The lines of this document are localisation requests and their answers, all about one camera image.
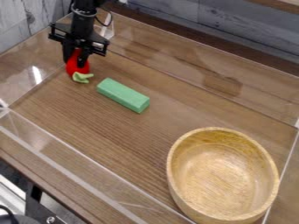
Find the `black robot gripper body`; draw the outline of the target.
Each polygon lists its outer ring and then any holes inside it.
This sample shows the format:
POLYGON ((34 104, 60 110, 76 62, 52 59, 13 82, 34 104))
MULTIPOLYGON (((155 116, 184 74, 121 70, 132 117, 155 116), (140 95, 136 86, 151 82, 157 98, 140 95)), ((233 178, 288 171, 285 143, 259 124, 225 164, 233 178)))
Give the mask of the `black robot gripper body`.
POLYGON ((52 23, 48 38, 64 43, 73 43, 76 48, 88 48, 91 54, 105 56, 109 41, 93 30, 95 19, 73 18, 69 24, 52 23))

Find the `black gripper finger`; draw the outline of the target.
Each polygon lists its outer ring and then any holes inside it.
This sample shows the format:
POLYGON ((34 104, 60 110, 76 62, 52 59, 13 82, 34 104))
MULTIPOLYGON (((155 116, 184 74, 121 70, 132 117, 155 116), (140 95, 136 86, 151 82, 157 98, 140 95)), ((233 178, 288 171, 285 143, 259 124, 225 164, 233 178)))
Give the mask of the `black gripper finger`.
POLYGON ((76 45, 73 43, 64 43, 61 45, 61 50, 63 50, 63 60, 64 60, 64 62, 68 62, 68 60, 76 50, 76 45))
POLYGON ((80 48, 79 49, 77 67, 83 68, 88 65, 89 55, 91 55, 91 52, 89 52, 88 48, 80 48))

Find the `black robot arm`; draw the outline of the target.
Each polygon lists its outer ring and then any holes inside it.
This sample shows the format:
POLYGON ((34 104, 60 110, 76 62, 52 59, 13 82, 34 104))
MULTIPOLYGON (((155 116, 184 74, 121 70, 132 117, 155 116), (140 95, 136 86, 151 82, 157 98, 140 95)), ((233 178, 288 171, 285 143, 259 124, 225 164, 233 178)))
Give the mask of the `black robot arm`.
POLYGON ((97 20, 97 8, 107 0, 73 0, 69 9, 72 12, 71 22, 52 23, 48 38, 60 42, 63 60, 68 62, 75 51, 76 66, 83 68, 92 53, 105 56, 109 41, 95 32, 93 24, 97 20))

